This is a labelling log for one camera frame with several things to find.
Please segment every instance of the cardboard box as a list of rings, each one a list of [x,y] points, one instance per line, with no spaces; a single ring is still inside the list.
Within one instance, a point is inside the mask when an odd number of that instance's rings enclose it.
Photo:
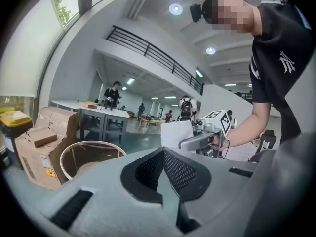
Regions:
[[[27,135],[36,148],[57,140],[57,134],[48,127],[31,129],[27,132]]]
[[[90,101],[85,101],[85,102],[79,102],[80,106],[90,108],[90,109],[96,109],[98,104]]]
[[[78,120],[75,112],[56,107],[43,108],[39,112],[35,128],[49,128],[57,134],[57,139],[37,148],[27,133],[15,139],[20,160],[31,182],[56,190],[67,181],[59,159],[61,153],[76,142]]]

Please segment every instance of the chair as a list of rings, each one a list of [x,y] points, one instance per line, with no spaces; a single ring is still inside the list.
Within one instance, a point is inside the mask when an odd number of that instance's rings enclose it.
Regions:
[[[260,145],[256,153],[260,152],[263,149],[272,149],[277,138],[275,137],[275,132],[272,130],[266,130],[261,136]]]
[[[122,148],[108,142],[81,141],[62,152],[60,166],[64,175],[71,180],[102,161],[125,155],[126,152]]]

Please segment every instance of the backpack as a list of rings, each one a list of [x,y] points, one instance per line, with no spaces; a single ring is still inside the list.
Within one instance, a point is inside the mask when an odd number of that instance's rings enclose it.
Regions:
[[[190,119],[192,116],[192,104],[191,99],[185,100],[183,99],[183,103],[181,105],[181,118]]]

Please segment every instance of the floor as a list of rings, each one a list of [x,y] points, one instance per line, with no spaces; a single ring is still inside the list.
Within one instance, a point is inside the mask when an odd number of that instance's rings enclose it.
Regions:
[[[85,140],[97,140],[98,138],[97,133],[89,132],[86,134]],[[160,130],[157,127],[153,126],[147,130],[138,130],[138,122],[135,119],[129,121],[123,146],[127,154],[159,146],[161,146],[161,138]],[[24,171],[13,165],[7,168],[3,175],[16,198],[34,208],[40,208],[42,203],[47,201],[47,197],[54,193],[54,191],[31,183]]]

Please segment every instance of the recessed light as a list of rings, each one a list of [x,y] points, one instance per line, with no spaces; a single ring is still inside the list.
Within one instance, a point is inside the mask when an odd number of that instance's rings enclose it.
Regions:
[[[127,81],[127,84],[128,84],[128,85],[131,85],[134,81],[135,81],[134,78],[130,78],[130,79]]]
[[[209,47],[209,48],[206,50],[206,53],[212,55],[212,54],[216,53],[216,50],[215,50],[215,48],[213,48],[213,47]]]
[[[203,77],[202,73],[197,69],[196,73],[199,75],[199,77]]]
[[[181,5],[177,3],[173,3],[172,5],[169,6],[169,11],[173,15],[180,15],[183,12],[183,8]]]

